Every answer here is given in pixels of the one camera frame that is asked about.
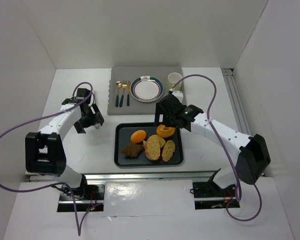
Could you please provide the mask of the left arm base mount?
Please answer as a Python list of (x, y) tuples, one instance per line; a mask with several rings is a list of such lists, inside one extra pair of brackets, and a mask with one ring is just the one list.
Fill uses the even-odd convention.
[[(57, 212), (72, 213), (74, 212), (74, 203), (70, 190), (62, 185), (54, 186), (59, 191)], [(104, 184), (86, 184), (84, 187), (72, 188), (74, 194), (76, 210), (78, 212), (103, 212), (104, 211)]]

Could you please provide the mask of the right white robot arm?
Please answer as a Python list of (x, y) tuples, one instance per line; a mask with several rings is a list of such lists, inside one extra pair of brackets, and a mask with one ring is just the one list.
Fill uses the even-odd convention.
[(210, 178), (221, 189), (238, 181), (254, 185), (271, 162), (266, 141), (261, 135), (250, 136), (234, 130), (209, 118), (202, 109), (182, 104), (172, 94), (156, 103), (156, 124), (160, 116), (163, 116), (163, 125), (202, 135), (225, 150), (232, 161), (230, 167), (217, 170)]

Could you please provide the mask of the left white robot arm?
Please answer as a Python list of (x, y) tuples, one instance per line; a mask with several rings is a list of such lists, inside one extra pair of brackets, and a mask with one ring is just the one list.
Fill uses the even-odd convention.
[(67, 98), (62, 102), (58, 115), (40, 131), (30, 132), (25, 137), (25, 168), (29, 173), (50, 176), (65, 183), (64, 191), (83, 198), (94, 188), (89, 187), (86, 177), (67, 165), (63, 140), (72, 127), (78, 134), (86, 128), (102, 125), (104, 118), (96, 103), (76, 105), (81, 97)]

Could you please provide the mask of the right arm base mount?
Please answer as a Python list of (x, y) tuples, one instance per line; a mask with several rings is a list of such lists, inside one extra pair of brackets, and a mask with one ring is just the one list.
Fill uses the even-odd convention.
[(239, 208), (240, 204), (235, 197), (235, 184), (226, 188), (220, 188), (213, 182), (218, 169), (207, 181), (193, 182), (189, 192), (194, 197), (194, 207), (196, 210)]

